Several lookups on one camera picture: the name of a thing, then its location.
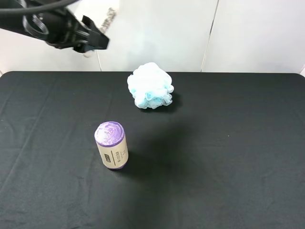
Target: white panel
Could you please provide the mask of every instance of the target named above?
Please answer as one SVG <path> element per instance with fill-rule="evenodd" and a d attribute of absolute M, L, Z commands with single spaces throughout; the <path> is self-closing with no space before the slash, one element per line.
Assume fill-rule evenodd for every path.
<path fill-rule="evenodd" d="M 305 69 L 301 72 L 301 75 L 305 77 Z"/>
<path fill-rule="evenodd" d="M 220 0 L 204 72 L 300 73 L 305 1 Z"/>
<path fill-rule="evenodd" d="M 43 41 L 0 30 L 0 69 L 9 71 L 100 71 L 97 56 L 57 50 Z"/>
<path fill-rule="evenodd" d="M 109 48 L 99 51 L 102 70 L 133 71 L 155 62 L 166 71 L 200 71 L 216 3 L 121 0 L 119 14 L 106 33 Z"/>

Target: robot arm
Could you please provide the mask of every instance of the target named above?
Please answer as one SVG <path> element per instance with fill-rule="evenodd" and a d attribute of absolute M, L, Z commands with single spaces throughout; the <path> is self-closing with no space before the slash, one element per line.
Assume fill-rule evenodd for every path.
<path fill-rule="evenodd" d="M 66 7 L 57 6 L 53 10 L 46 10 L 45 7 L 76 1 L 0 0 L 0 28 L 46 41 L 57 49 L 72 47 L 80 53 L 107 49 L 109 39 L 90 18 L 83 16 L 80 22 Z M 26 12 L 42 6 L 45 8 L 41 12 Z"/>

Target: cylindrical roll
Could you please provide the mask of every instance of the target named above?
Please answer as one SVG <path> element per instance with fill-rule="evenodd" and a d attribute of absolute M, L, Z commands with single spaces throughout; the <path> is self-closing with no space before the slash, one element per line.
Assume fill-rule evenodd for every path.
<path fill-rule="evenodd" d="M 117 122 L 102 123 L 94 134 L 104 165 L 109 169 L 120 169 L 128 160 L 125 132 Z"/>

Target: purple bottom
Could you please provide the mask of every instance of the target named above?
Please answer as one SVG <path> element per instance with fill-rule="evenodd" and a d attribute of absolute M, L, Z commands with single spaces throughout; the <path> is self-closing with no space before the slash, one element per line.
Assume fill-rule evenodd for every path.
<path fill-rule="evenodd" d="M 106 166 L 106 168 L 107 168 L 107 169 L 110 169 L 110 170 L 118 170 L 118 169 L 123 168 L 123 167 L 126 165 L 126 163 L 125 163 L 124 165 L 122 165 L 121 167 L 118 167 L 118 168 L 108 168 L 107 166 Z"/>

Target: black cable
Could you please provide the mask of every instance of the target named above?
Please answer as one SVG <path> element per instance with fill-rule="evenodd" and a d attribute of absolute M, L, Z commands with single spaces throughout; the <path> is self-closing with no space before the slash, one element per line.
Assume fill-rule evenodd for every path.
<path fill-rule="evenodd" d="M 45 11 L 55 10 L 58 8 L 68 6 L 77 1 L 78 0 L 61 0 L 58 2 L 54 2 L 54 3 L 42 5 L 42 6 L 35 6 L 35 7 L 28 7 L 28 8 L 16 8 L 16 9 L 0 9 L 0 16 L 42 13 Z"/>

